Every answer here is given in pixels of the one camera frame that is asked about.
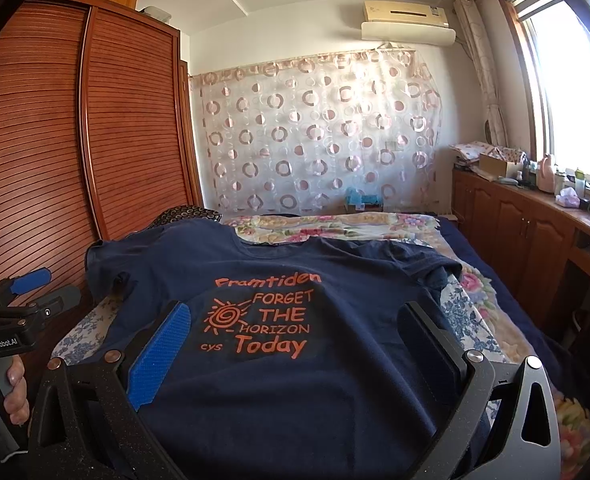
sheer curtain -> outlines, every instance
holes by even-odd
[[[482,88],[486,120],[491,134],[490,141],[495,146],[508,146],[504,119],[499,106],[494,59],[484,22],[472,0],[455,0],[455,12],[464,31]]]
[[[209,72],[191,89],[204,195],[222,213],[338,212],[349,187],[388,211],[434,208],[441,97],[412,48]]]

window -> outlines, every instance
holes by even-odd
[[[529,86],[531,151],[590,179],[590,32],[563,0],[500,2]]]

tissue box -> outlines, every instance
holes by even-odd
[[[345,208],[348,214],[383,211],[384,201],[379,195],[362,195],[353,187],[346,190]]]
[[[479,169],[497,176],[505,176],[507,178],[517,179],[517,172],[521,171],[523,164],[515,164],[513,162],[506,162],[499,158],[485,155],[479,155]]]

floral bedsheet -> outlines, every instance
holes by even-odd
[[[393,239],[433,247],[462,264],[459,282],[453,276],[441,294],[441,308],[463,348],[475,348],[493,361],[521,362],[534,354],[521,330],[499,308],[491,280],[457,258],[437,230],[439,221],[419,214],[360,213],[338,216],[285,218],[236,217],[224,222],[237,235],[254,243],[302,242],[311,236],[348,240]],[[91,356],[104,340],[120,299],[109,296],[71,330],[56,346],[53,356],[74,364]],[[590,456],[590,413],[576,399],[568,399],[553,387],[562,446],[562,480],[574,478]],[[489,418],[496,405],[489,403]]]

human hand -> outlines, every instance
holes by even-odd
[[[11,422],[15,425],[23,424],[30,416],[30,407],[26,399],[26,379],[24,379],[24,363],[18,356],[12,356],[11,367],[7,371],[8,380],[12,385],[10,392],[4,399],[4,407]]]

